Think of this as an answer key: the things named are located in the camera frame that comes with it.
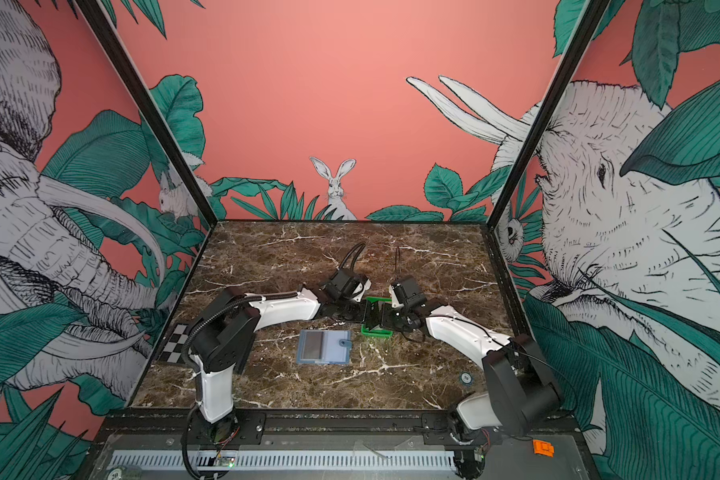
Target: brown marble surface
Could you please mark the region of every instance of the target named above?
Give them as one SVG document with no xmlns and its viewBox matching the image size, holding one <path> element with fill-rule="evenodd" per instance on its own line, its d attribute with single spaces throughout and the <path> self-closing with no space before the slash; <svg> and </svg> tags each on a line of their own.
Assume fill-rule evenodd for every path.
<svg viewBox="0 0 720 480">
<path fill-rule="evenodd" d="M 355 267 L 373 282 L 371 296 L 388 296 L 394 247 L 402 272 L 413 274 L 430 298 L 449 302 L 466 317 L 512 334 L 479 226 L 447 224 L 300 224 L 222 222 L 214 231 L 173 322 L 191 322 L 226 286 L 246 291 L 293 291 L 324 280 L 355 243 L 368 245 Z M 352 331 L 349 365 L 296 364 L 303 329 Z M 166 329 L 172 332 L 173 327 Z M 420 340 L 415 332 L 410 336 Z M 474 383 L 459 381 L 469 372 Z M 480 369 L 450 345 L 425 339 L 366 337 L 356 323 L 330 319 L 288 322 L 256 334 L 248 364 L 234 379 L 241 407 L 448 408 L 472 391 L 484 391 Z M 188 407 L 194 399 L 190 370 L 154 362 L 132 406 Z"/>
</svg>

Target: black frame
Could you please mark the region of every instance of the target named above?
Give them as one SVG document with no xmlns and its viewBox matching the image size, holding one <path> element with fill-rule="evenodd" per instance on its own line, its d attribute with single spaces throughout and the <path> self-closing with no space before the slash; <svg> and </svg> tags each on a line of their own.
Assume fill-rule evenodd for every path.
<svg viewBox="0 0 720 480">
<path fill-rule="evenodd" d="M 188 408 L 127 408 L 109 414 L 91 443 L 85 462 L 72 477 L 86 480 L 96 468 L 96 460 L 112 435 L 170 435 L 176 440 L 186 424 Z M 263 420 L 262 434 L 288 435 L 422 435 L 427 424 L 445 422 L 443 410 L 368 410 L 368 409 L 290 409 L 238 408 L 240 417 Z M 570 416 L 549 416 L 530 436 L 572 436 L 590 480 L 600 480 L 584 435 Z M 437 441 L 426 445 L 438 445 Z M 474 446 L 443 445 L 445 450 L 471 450 Z"/>
</svg>

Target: green object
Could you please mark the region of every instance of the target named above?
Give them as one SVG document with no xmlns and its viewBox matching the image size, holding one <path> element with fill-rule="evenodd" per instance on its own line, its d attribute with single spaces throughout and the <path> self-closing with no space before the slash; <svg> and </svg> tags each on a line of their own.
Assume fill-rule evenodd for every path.
<svg viewBox="0 0 720 480">
<path fill-rule="evenodd" d="M 392 302 L 391 298 L 384 298 L 382 296 L 366 296 L 365 299 L 371 303 Z M 389 337 L 394 335 L 394 332 L 391 330 L 384 330 L 384 329 L 368 330 L 367 328 L 365 328 L 365 323 L 363 323 L 362 326 L 360 327 L 360 333 L 365 336 L 372 336 L 372 337 L 380 338 L 380 339 L 388 339 Z"/>
</svg>

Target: black cable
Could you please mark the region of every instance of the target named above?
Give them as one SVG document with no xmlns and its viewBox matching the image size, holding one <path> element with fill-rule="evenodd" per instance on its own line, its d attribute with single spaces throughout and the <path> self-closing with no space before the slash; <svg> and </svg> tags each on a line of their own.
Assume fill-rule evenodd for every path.
<svg viewBox="0 0 720 480">
<path fill-rule="evenodd" d="M 239 306 L 245 305 L 249 302 L 260 302 L 264 300 L 265 298 L 268 300 L 283 300 L 286 298 L 293 298 L 294 296 L 297 296 L 298 292 L 291 292 L 291 293 L 273 293 L 271 295 L 250 295 L 250 296 L 241 296 L 239 298 L 233 299 L 231 302 L 227 303 L 224 308 L 219 310 L 218 312 L 214 313 L 207 319 L 201 321 L 200 323 L 195 326 L 195 328 L 192 329 L 189 336 L 186 338 L 186 342 L 184 342 L 184 346 L 181 347 L 181 359 L 186 363 L 188 366 L 192 367 L 192 370 L 195 373 L 200 373 L 200 366 L 197 365 L 197 363 L 190 358 L 190 348 L 192 347 L 192 342 L 195 341 L 195 338 L 200 334 L 200 332 L 205 329 L 211 322 L 218 320 L 221 316 L 224 316 L 225 314 L 231 312 L 232 310 L 238 308 Z"/>
<path fill-rule="evenodd" d="M 365 249 L 365 242 L 360 242 L 359 244 L 355 244 L 355 246 L 353 246 L 352 248 L 350 248 L 350 249 L 349 249 L 349 252 L 347 252 L 347 255 L 344 257 L 344 260 L 342 260 L 341 264 L 339 264 L 338 268 L 344 268 L 344 265 L 346 265 L 347 260 L 349 260 L 349 257 L 350 257 L 350 256 L 352 255 L 352 253 L 354 253 L 355 250 L 358 249 L 358 248 L 360 249 L 360 251 L 357 252 L 357 254 L 355 255 L 355 259 L 352 260 L 352 265 L 351 265 L 351 268 L 354 270 L 354 269 L 355 269 L 355 262 L 357 261 L 358 256 L 360 256 L 360 252 L 363 252 L 363 250 Z"/>
<path fill-rule="evenodd" d="M 190 464 L 190 454 L 186 450 L 186 444 L 189 441 L 189 434 L 190 434 L 190 425 L 192 424 L 192 417 L 197 413 L 197 409 L 200 408 L 200 404 L 195 404 L 192 408 L 190 408 L 190 413 L 186 416 L 186 425 L 184 425 L 184 431 L 181 433 L 181 457 L 184 461 L 184 469 L 192 478 L 195 480 L 205 480 L 205 475 L 200 475 L 199 473 L 195 472 L 194 468 L 192 468 Z M 221 478 L 224 475 L 226 475 L 226 472 L 214 472 L 211 478 Z"/>
</svg>

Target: mural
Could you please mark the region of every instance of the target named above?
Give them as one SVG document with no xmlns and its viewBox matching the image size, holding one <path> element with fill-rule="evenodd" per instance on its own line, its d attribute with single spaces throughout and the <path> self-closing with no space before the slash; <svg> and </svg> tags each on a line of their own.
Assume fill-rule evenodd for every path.
<svg viewBox="0 0 720 480">
<path fill-rule="evenodd" d="M 556 53 L 584 4 L 558 4 Z M 667 104 L 680 54 L 720 44 L 720 2 L 616 0 L 596 34 L 622 8 L 637 84 L 568 87 L 498 237 L 604 478 L 720 478 L 720 78 Z M 532 120 L 442 82 L 480 118 L 412 83 L 475 137 L 506 143 Z"/>
<path fill-rule="evenodd" d="M 40 11 L 0 0 L 0 478 L 50 480 L 84 460 L 95 432 L 68 433 L 80 430 L 80 417 L 104 416 L 130 398 L 206 230 L 175 178 L 162 212 L 156 194 L 138 200 L 149 196 L 148 170 L 170 172 L 143 121 L 103 110 L 77 133 L 63 131 L 66 141 L 39 163 L 57 137 L 52 122 L 70 116 L 70 104 L 58 102 L 77 72 L 66 69 L 72 62 L 60 67 L 30 8 Z M 45 11 L 43 20 L 69 13 Z M 74 55 L 95 57 L 85 51 L 92 45 L 111 68 L 86 24 L 70 20 Z M 192 86 L 169 77 L 154 91 L 172 105 L 163 113 L 175 124 L 193 123 Z M 99 94 L 110 92 L 135 110 L 122 84 Z M 202 126 L 182 131 L 187 155 L 201 156 Z M 132 259 L 138 273 L 122 273 Z"/>
</svg>

